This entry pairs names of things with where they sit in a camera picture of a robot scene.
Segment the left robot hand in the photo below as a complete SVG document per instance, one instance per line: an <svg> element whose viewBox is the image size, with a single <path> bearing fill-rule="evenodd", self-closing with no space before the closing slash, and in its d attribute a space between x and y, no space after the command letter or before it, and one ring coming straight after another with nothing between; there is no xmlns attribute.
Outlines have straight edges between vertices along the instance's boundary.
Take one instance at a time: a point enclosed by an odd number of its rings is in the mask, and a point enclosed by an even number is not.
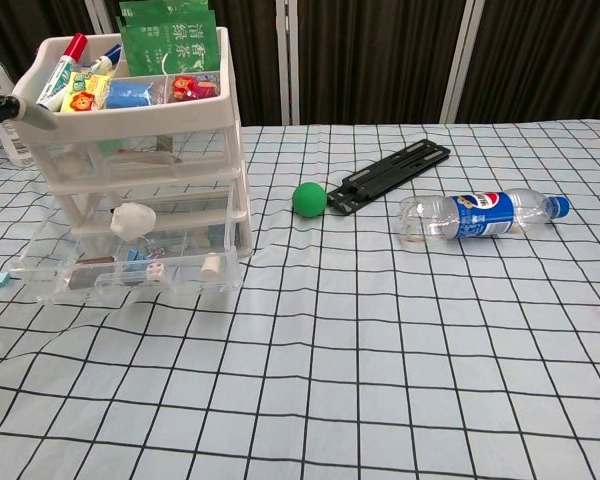
<svg viewBox="0 0 600 480"><path fill-rule="evenodd" d="M32 155L12 125L20 121L42 130L55 130L55 115L44 107L27 102L21 97L0 95L0 141L9 159L18 167L28 166Z"/></svg>

